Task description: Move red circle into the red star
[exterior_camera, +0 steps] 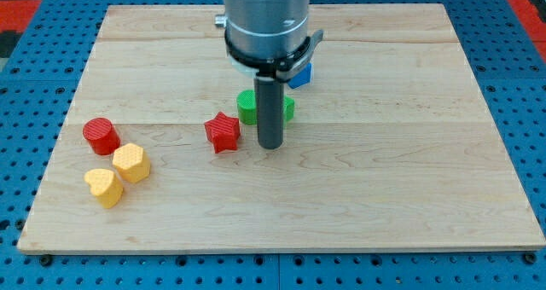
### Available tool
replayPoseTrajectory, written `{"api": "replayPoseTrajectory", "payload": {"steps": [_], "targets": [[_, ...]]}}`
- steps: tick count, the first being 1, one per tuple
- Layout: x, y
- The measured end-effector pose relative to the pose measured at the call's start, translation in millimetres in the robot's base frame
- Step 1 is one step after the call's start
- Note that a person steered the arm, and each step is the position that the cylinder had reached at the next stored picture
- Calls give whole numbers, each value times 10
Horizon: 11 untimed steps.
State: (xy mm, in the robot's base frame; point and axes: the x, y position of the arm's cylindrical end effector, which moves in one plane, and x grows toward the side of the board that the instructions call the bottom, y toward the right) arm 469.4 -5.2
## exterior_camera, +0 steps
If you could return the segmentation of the black clamp ring mount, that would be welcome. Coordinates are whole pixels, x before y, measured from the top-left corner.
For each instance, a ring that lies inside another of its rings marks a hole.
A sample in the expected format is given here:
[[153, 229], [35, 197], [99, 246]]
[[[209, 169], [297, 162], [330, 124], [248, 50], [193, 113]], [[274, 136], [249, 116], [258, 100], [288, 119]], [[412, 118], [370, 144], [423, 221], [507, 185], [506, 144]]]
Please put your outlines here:
[[250, 78], [270, 77], [280, 83], [287, 83], [311, 62], [317, 45], [323, 40], [323, 30], [316, 30], [293, 52], [280, 58], [256, 58], [238, 50], [224, 35], [226, 52], [232, 66]]

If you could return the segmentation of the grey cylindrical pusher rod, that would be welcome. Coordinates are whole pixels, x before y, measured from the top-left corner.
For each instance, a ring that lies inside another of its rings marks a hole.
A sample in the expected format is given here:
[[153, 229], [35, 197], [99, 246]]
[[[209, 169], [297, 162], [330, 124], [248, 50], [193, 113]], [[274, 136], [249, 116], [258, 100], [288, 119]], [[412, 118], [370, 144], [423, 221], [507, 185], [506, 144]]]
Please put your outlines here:
[[283, 142], [284, 85], [274, 78], [254, 79], [258, 144], [276, 149]]

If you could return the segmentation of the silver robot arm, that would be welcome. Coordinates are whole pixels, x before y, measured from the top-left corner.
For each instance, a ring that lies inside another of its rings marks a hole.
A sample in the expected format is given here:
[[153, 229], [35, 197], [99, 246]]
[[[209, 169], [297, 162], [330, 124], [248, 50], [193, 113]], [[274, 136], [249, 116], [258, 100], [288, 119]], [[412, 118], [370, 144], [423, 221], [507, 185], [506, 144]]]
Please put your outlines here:
[[258, 144], [279, 148], [284, 137], [284, 87], [311, 62], [323, 31], [308, 33], [310, 0], [223, 0], [224, 29], [235, 67], [253, 78]]

